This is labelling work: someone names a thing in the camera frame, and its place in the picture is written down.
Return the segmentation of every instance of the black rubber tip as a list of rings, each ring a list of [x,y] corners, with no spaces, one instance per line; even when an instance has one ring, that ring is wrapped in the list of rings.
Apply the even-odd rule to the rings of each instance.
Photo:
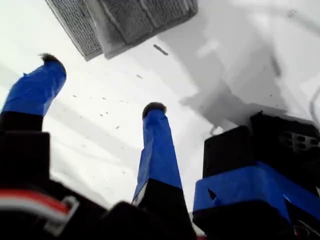
[[[161,110],[164,114],[167,112],[167,107],[161,102],[150,102],[142,112],[142,119],[144,119],[151,110]]]
[[[65,69],[65,66],[55,56],[53,56],[53,55],[51,55],[49,53],[41,53],[40,57],[41,57],[41,59],[42,59],[42,61],[44,63],[47,63],[47,62],[58,62],[58,63],[60,63],[61,66],[63,67],[64,72],[67,73],[66,69]]]

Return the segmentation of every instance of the wire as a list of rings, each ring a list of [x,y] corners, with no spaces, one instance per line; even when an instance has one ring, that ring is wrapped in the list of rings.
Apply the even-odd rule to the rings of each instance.
[[[23,189],[1,189],[0,211],[24,211],[55,222],[68,219],[66,204],[41,193]]]

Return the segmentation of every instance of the white surface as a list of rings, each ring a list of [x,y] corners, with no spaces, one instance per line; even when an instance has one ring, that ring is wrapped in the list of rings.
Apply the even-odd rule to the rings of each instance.
[[[90,62],[43,0],[1,1],[0,23],[1,104],[41,64],[37,54],[58,57],[67,82],[44,121],[52,176],[106,207],[132,199],[149,102],[167,105],[189,210],[213,127],[245,124],[260,110],[307,120],[320,113],[319,0],[200,0],[187,23]]]

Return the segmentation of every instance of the blue painter's tape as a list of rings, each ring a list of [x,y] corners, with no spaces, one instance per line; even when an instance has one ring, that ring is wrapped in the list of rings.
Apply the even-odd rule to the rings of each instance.
[[[143,144],[133,199],[148,179],[182,189],[171,129],[166,115],[161,110],[152,110],[144,118]]]
[[[65,84],[66,73],[56,61],[48,61],[23,74],[11,88],[2,112],[46,115],[52,101]]]
[[[257,162],[258,167],[265,170],[281,188],[283,196],[293,205],[306,211],[320,221],[320,198],[303,187],[287,179],[263,162]]]
[[[216,199],[211,199],[208,189],[216,194]],[[193,211],[252,200],[269,203],[290,221],[282,190],[265,170],[256,166],[238,168],[197,181]]]

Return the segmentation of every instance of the red wire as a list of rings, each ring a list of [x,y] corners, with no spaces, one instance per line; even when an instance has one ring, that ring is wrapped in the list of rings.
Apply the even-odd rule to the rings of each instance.
[[[66,204],[36,191],[24,189],[0,189],[0,199],[3,197],[32,200],[55,209],[63,214],[68,214],[69,212]]]

